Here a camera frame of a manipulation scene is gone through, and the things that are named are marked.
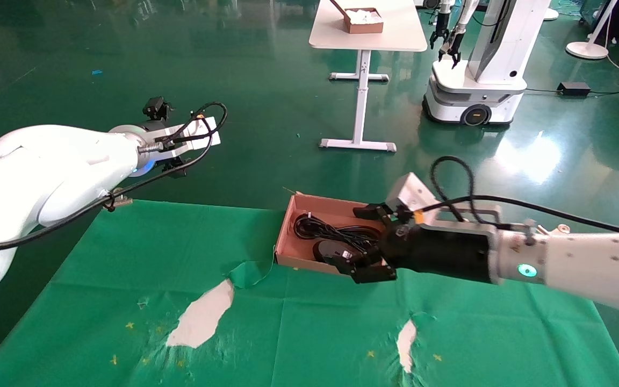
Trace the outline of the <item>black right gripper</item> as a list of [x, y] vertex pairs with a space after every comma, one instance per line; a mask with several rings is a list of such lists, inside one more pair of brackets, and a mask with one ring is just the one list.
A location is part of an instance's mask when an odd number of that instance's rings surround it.
[[400, 207], [386, 203], [354, 207], [352, 213], [358, 219], [401, 224], [389, 226], [378, 242], [378, 251], [390, 266], [373, 254], [344, 250], [336, 256], [339, 273], [349, 275], [356, 284], [396, 280], [396, 269], [481, 283], [492, 282], [489, 264], [491, 243], [486, 235], [426, 228], [413, 221], [404, 224]]

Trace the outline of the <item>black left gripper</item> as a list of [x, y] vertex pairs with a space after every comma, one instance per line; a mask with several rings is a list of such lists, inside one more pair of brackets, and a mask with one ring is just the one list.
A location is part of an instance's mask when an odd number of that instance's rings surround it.
[[[148, 132], [159, 132], [158, 135], [169, 135], [169, 113], [174, 110], [172, 105], [163, 96], [155, 96], [145, 103], [142, 113], [148, 117]], [[190, 159], [185, 161], [181, 157], [172, 157], [161, 161], [162, 174], [169, 178], [184, 178]]]

